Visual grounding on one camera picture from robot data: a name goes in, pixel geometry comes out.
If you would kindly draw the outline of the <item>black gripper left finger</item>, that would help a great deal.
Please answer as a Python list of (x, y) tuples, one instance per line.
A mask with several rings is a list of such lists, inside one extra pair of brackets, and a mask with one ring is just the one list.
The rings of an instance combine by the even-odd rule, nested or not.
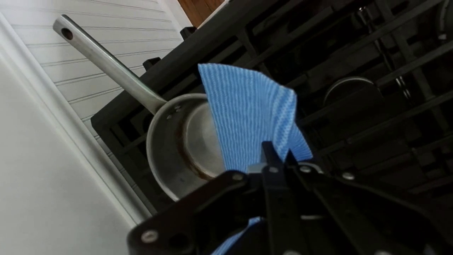
[(260, 176), (225, 172), (134, 227), (128, 255), (209, 255), (260, 210)]

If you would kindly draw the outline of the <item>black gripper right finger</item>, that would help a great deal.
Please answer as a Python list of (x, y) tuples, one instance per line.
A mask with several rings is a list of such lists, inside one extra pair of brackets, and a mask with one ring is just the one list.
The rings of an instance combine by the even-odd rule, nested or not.
[(270, 142), (261, 144), (271, 168), (278, 166), (322, 207), (356, 255), (451, 255), (451, 209), (417, 199), (351, 173), (317, 175), (295, 169), (291, 154), (281, 162)]

